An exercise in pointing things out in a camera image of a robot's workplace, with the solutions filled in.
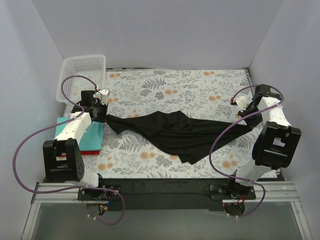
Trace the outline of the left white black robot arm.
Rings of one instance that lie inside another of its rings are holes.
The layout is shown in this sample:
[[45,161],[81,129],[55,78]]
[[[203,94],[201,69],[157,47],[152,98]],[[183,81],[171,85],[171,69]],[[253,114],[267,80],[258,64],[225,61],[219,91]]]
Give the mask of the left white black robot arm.
[[57,137],[42,146],[46,180],[90,187],[89,194],[95,200],[106,196],[106,187],[99,183],[97,173],[86,170],[79,143],[93,122],[105,122],[109,94],[107,89],[81,91],[81,100],[72,108],[69,122]]

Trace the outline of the folded teal t shirt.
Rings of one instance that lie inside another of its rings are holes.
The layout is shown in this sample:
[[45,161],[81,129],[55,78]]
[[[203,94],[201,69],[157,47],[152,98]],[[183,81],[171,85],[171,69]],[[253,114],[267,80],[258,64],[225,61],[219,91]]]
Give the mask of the folded teal t shirt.
[[71,118],[59,117],[56,126],[55,139],[66,141],[74,139],[80,151],[94,151],[102,149],[104,124],[101,122],[91,122],[90,117],[81,116],[71,122],[66,123]]

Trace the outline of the black t shirt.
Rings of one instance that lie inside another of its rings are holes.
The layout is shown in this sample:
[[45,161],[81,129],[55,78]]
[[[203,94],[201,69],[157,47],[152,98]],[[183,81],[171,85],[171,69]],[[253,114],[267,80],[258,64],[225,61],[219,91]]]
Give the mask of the black t shirt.
[[142,135],[162,152],[195,164],[209,155],[217,137],[229,122],[189,118],[181,111],[120,118],[108,114],[106,123],[117,134],[130,130]]

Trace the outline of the floral table mat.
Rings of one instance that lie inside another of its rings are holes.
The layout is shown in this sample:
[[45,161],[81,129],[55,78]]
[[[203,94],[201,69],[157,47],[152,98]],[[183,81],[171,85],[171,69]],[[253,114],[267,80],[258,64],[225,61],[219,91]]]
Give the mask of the floral table mat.
[[83,156],[85,168],[105,178],[222,178],[252,161],[262,129],[239,120],[230,97],[244,89],[238,70],[67,71],[58,86],[68,119],[82,90],[109,90],[108,121],[99,154]]

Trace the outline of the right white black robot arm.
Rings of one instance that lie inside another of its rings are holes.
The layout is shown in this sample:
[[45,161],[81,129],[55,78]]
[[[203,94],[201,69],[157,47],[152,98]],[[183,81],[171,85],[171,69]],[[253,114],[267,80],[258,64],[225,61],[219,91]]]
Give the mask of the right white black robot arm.
[[252,160],[237,170],[235,180],[226,186],[227,195],[232,199],[243,195],[244,186],[253,186],[264,174],[287,168],[301,138],[301,130],[293,127],[285,117],[284,97],[272,89],[270,85],[260,84],[255,87],[251,100],[237,96],[231,101],[232,105],[239,107],[238,115],[249,127],[263,124],[252,149]]

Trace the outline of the aluminium front rail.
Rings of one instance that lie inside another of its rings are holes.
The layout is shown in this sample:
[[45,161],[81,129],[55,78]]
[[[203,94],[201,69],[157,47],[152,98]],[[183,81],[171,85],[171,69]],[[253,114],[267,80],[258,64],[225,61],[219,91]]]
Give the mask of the aluminium front rail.
[[[263,181],[260,182],[265,188],[264,202],[299,202],[300,197],[295,184],[291,181]],[[39,191],[51,191],[54,187],[59,190],[70,187],[66,183],[39,183]],[[54,193],[35,193],[32,203],[106,203],[106,200],[90,200],[82,197],[83,193],[78,188],[68,189]]]

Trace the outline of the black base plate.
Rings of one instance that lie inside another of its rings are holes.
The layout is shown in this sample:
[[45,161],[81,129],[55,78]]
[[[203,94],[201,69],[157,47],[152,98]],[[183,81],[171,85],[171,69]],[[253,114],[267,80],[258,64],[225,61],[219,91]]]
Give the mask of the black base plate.
[[[77,199],[95,204],[111,199],[110,211],[223,211],[223,201],[243,205],[256,199],[253,187],[242,187],[227,178],[103,178],[99,186],[112,192],[84,189],[79,190]],[[120,193],[125,203],[114,192]]]

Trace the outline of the folded red t shirt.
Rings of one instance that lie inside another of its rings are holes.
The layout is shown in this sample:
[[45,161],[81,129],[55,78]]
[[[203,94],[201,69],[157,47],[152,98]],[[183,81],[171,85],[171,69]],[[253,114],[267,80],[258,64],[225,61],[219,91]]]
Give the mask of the folded red t shirt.
[[80,151],[82,156],[87,156],[87,155],[99,155],[100,150],[81,150]]

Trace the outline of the white plastic basket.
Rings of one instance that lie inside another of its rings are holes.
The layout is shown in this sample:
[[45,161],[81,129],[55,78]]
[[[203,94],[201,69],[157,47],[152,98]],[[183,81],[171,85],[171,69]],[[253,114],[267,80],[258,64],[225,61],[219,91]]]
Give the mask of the white plastic basket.
[[[68,77],[63,84],[65,95],[62,94],[62,81]],[[106,57],[102,54],[83,55],[69,57],[62,63],[59,80],[56,89],[55,99],[57,102],[68,104],[65,96],[73,102],[81,100],[81,91],[94,90],[105,87]]]

